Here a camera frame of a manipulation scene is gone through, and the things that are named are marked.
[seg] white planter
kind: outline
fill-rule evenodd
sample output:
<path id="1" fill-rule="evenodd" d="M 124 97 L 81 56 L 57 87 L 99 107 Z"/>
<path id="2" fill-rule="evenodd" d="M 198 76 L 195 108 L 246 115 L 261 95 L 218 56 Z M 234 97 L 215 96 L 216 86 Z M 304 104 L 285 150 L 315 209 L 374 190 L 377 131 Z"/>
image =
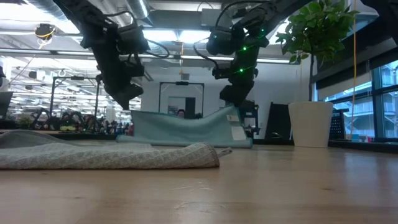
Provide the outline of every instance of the white planter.
<path id="1" fill-rule="evenodd" d="M 291 103 L 289 114 L 295 146 L 328 147 L 333 103 Z"/>

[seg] gray towel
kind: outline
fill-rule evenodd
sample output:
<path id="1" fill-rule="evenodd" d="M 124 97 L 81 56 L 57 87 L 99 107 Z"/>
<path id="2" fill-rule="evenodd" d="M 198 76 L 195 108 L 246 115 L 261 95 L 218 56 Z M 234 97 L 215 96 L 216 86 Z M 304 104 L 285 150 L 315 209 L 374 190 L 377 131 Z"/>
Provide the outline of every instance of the gray towel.
<path id="1" fill-rule="evenodd" d="M 231 151 L 223 151 L 220 156 Z M 213 146 L 180 149 L 144 144 L 81 146 L 33 131 L 0 135 L 0 169 L 182 169 L 219 167 Z"/>

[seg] wooden table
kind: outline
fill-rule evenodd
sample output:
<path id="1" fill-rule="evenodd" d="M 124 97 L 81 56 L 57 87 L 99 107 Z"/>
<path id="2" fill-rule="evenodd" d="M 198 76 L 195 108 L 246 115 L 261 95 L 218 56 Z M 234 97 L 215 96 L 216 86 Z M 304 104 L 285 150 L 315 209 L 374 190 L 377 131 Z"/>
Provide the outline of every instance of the wooden table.
<path id="1" fill-rule="evenodd" d="M 397 174 L 394 155 L 290 146 L 220 169 L 0 171 L 0 223 L 398 223 Z"/>

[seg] light blue cloth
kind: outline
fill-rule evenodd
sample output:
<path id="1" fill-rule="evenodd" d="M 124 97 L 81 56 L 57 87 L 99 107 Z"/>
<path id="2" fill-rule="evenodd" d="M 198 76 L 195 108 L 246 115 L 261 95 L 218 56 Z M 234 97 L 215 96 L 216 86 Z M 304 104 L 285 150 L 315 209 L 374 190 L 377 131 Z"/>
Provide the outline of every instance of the light blue cloth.
<path id="1" fill-rule="evenodd" d="M 229 106 L 202 119 L 183 119 L 162 113 L 131 111 L 134 136 L 118 136 L 118 142 L 138 142 L 158 146 L 189 146 L 207 142 L 214 147 L 252 148 L 252 139 L 234 140 L 233 130 L 241 127 L 238 109 Z"/>

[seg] potted plant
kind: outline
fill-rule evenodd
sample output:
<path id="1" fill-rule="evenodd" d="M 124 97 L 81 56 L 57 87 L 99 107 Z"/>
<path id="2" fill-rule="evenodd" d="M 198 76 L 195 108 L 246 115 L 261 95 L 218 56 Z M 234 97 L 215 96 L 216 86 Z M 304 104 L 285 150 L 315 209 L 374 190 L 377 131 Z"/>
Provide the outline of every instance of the potted plant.
<path id="1" fill-rule="evenodd" d="M 345 47 L 341 40 L 351 30 L 358 11 L 350 11 L 345 1 L 332 3 L 331 0 L 311 2 L 300 9 L 299 14 L 289 17 L 285 33 L 277 34 L 277 42 L 282 45 L 282 53 L 292 53 L 290 62 L 301 63 L 311 60 L 309 101 L 289 105 L 293 136 L 296 146 L 327 147 L 333 104 L 312 101 L 312 77 L 315 57 L 324 62 L 338 57 Z"/>

